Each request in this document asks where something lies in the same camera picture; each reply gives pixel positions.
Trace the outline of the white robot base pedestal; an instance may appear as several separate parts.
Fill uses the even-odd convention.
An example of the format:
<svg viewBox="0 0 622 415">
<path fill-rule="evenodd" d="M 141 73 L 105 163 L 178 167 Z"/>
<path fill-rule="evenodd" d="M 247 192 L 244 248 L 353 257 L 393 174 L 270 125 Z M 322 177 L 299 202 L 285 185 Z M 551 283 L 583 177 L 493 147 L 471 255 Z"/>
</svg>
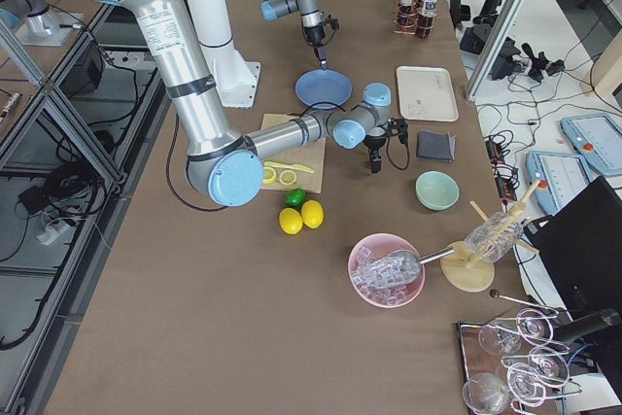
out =
<svg viewBox="0 0 622 415">
<path fill-rule="evenodd" d="M 253 106 L 260 64 L 235 48 L 225 0 L 187 0 L 198 41 L 225 107 Z"/>
</svg>

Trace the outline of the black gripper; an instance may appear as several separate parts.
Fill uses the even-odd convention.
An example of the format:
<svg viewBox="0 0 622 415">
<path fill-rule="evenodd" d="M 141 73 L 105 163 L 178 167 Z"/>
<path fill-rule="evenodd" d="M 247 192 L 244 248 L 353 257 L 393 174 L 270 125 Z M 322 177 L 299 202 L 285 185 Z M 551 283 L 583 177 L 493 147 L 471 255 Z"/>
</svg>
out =
<svg viewBox="0 0 622 415">
<path fill-rule="evenodd" d="M 397 137 L 401 145 L 405 148 L 406 161 L 403 165 L 398 165 L 390 155 L 391 139 Z M 368 151 L 368 159 L 371 172 L 379 172 L 382 168 L 381 150 L 385 149 L 386 157 L 391 165 L 400 171 L 405 171 L 409 167 L 409 133 L 408 125 L 403 118 L 389 118 L 388 121 L 372 129 L 370 135 L 366 135 L 363 144 Z"/>
<path fill-rule="evenodd" d="M 326 42 L 325 27 L 329 26 L 331 29 L 331 35 Z M 310 46 L 317 59 L 319 61 L 321 69 L 328 69 L 328 62 L 326 61 L 327 52 L 326 45 L 334 36 L 335 32 L 339 30 L 339 20 L 336 17 L 328 16 L 326 19 L 320 21 L 319 24 L 312 26 L 302 26 L 305 42 Z"/>
</svg>

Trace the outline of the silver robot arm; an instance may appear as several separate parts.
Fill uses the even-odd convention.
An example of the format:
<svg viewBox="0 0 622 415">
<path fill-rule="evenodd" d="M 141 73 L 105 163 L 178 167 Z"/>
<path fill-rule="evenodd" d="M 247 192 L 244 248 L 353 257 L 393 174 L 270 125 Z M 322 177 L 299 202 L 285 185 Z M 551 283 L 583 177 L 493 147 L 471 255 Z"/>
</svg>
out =
<svg viewBox="0 0 622 415">
<path fill-rule="evenodd" d="M 318 0 L 262 0 L 260 10 L 267 21 L 298 13 L 305 43 L 313 49 L 320 68 L 328 69 L 326 47 L 339 30 L 339 21 L 326 14 Z"/>
<path fill-rule="evenodd" d="M 94 1 L 135 16 L 189 138 L 187 180 L 225 207 L 259 193 L 265 158 L 326 137 L 352 149 L 387 125 L 391 91 L 372 83 L 349 111 L 335 103 L 309 108 L 302 117 L 244 134 L 229 125 L 223 98 L 254 86 L 259 74 L 234 47 L 225 0 Z"/>
</svg>

